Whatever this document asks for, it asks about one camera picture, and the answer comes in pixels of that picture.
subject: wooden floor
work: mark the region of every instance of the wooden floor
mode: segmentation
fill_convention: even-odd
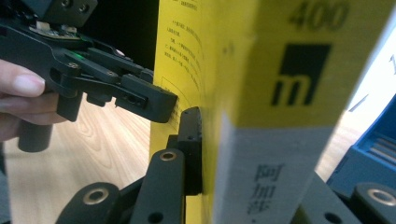
[[[327,179],[347,149],[371,124],[345,112],[318,164]],[[55,125],[50,148],[29,154],[6,144],[14,224],[54,223],[81,188],[105,181],[123,188],[146,172],[149,122],[114,105],[84,103],[78,122]]]

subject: human hand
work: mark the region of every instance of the human hand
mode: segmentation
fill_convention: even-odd
[[[58,94],[44,90],[42,77],[0,60],[0,142],[18,136],[21,119],[39,125],[64,121],[55,112]]]

